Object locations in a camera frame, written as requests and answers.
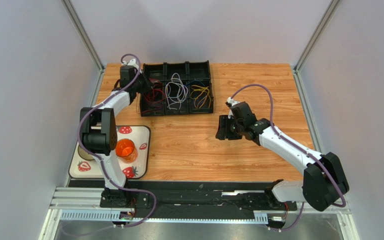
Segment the black compartment organizer box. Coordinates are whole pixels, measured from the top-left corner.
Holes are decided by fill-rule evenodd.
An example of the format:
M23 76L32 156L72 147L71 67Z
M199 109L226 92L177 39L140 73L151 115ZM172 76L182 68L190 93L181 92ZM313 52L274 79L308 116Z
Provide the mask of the black compartment organizer box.
M154 88L140 96L141 117L212 114L214 95L209 61L144 64Z

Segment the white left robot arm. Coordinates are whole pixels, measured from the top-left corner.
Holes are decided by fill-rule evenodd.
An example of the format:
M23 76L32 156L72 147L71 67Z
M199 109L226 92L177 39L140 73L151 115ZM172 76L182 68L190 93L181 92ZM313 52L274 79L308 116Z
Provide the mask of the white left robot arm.
M153 88L142 74L141 66L140 63L123 63L118 85L110 95L94 107L84 107L80 111L77 142L93 157L103 173L105 187L102 197L106 201L129 203L134 192L134 189L126 187L127 177L115 151L118 142L116 116L134 101L137 94Z

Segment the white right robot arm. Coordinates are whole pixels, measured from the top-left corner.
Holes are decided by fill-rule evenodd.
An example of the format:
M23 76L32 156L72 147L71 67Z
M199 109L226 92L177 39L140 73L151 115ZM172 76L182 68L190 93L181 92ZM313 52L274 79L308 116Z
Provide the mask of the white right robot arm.
M229 114L219 116L216 138L240 140L245 138L268 149L295 167L302 180L277 180L267 189L276 202L305 202L323 212L335 202L345 201L350 190L339 157L328 152L312 150L283 133L268 119L257 119L246 102L229 98Z

